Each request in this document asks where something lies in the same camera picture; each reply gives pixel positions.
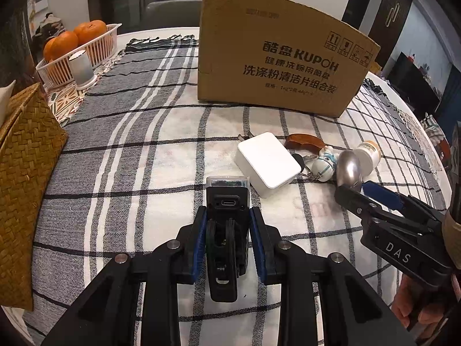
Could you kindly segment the person right hand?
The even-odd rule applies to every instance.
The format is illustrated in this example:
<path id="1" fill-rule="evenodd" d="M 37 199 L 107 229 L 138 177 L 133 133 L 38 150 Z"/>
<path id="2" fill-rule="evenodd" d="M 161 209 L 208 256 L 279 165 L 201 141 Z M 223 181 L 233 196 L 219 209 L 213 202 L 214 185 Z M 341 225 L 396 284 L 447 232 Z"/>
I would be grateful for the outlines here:
<path id="1" fill-rule="evenodd" d="M 417 322 L 423 327 L 420 337 L 429 338 L 445 314 L 460 299 L 460 284 L 456 276 L 452 275 L 449 286 L 444 285 L 441 289 L 448 290 L 448 293 L 432 292 L 433 297 L 424 298 L 419 283 L 403 274 L 392 302 L 392 312 L 405 328 L 412 319 L 417 318 Z"/>

